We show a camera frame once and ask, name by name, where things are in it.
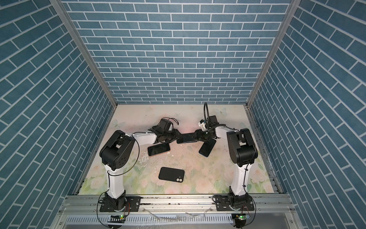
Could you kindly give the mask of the blue-edged black phone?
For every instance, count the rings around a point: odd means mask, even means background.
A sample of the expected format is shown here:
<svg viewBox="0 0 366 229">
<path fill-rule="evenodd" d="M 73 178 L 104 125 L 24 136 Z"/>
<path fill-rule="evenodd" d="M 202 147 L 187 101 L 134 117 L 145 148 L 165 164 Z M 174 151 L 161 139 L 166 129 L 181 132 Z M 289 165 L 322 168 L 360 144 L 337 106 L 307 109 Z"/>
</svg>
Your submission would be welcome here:
<svg viewBox="0 0 366 229">
<path fill-rule="evenodd" d="M 208 139 L 208 141 L 204 142 L 199 150 L 199 154 L 201 154 L 204 157 L 209 157 L 212 149 L 214 148 L 214 145 L 216 143 L 215 139 Z"/>
</svg>

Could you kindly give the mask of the purple-edged black phone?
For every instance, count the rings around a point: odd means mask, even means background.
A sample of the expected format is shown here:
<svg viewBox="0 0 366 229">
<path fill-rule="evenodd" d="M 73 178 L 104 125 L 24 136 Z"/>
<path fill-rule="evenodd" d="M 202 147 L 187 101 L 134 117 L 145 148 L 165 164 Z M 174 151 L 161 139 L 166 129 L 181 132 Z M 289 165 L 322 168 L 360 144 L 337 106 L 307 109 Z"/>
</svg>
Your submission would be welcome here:
<svg viewBox="0 0 366 229">
<path fill-rule="evenodd" d="M 169 143 L 161 143 L 148 147 L 148 156 L 155 156 L 169 151 L 170 151 Z"/>
</svg>

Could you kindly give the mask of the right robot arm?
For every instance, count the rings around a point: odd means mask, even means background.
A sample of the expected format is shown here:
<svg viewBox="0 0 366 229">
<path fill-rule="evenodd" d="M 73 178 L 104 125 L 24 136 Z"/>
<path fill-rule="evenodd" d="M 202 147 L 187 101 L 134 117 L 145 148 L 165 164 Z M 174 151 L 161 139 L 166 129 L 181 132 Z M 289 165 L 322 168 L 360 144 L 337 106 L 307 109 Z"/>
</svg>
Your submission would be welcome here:
<svg viewBox="0 0 366 229">
<path fill-rule="evenodd" d="M 247 191 L 249 170 L 258 158 L 254 139 L 248 128 L 234 129 L 219 124 L 215 116 L 202 119 L 193 139 L 202 141 L 199 153 L 208 157 L 216 143 L 216 139 L 227 140 L 231 161 L 235 164 L 233 182 L 229 186 L 228 201 L 233 209 L 255 210 L 253 198 Z"/>
</svg>

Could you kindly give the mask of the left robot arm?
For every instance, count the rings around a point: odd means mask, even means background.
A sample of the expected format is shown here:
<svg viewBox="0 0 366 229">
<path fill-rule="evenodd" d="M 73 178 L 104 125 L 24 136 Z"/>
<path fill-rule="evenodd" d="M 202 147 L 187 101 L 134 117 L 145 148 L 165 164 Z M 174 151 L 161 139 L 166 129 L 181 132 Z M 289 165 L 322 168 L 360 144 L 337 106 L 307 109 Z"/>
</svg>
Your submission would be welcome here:
<svg viewBox="0 0 366 229">
<path fill-rule="evenodd" d="M 127 164 L 135 145 L 140 153 L 141 146 L 147 145 L 148 155 L 155 156 L 170 151 L 170 143 L 181 134 L 174 128 L 177 119 L 164 117 L 158 125 L 147 132 L 127 134 L 116 130 L 100 151 L 100 158 L 108 177 L 108 190 L 103 197 L 105 206 L 114 211 L 121 211 L 126 205 L 126 191 L 123 185 L 123 167 Z"/>
</svg>

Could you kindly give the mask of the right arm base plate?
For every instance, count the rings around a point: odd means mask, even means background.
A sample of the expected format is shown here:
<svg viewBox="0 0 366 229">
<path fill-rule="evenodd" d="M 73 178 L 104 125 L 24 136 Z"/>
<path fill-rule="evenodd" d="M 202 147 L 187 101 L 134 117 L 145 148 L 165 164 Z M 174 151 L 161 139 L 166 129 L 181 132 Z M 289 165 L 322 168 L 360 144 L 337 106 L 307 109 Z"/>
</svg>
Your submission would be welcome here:
<svg viewBox="0 0 366 229">
<path fill-rule="evenodd" d="M 212 201 L 215 204 L 217 211 L 254 211 L 254 201 L 249 194 L 235 196 L 228 195 L 213 195 Z"/>
</svg>

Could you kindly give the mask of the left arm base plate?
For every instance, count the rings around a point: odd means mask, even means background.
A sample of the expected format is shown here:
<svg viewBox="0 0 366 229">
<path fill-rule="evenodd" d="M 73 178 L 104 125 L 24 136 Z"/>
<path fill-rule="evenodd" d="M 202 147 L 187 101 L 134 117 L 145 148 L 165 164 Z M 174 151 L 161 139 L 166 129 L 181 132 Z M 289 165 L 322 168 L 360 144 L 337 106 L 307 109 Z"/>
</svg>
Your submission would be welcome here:
<svg viewBox="0 0 366 229">
<path fill-rule="evenodd" d="M 108 195 L 98 201 L 100 212 L 137 212 L 141 203 L 140 196 L 121 196 L 114 199 Z"/>
</svg>

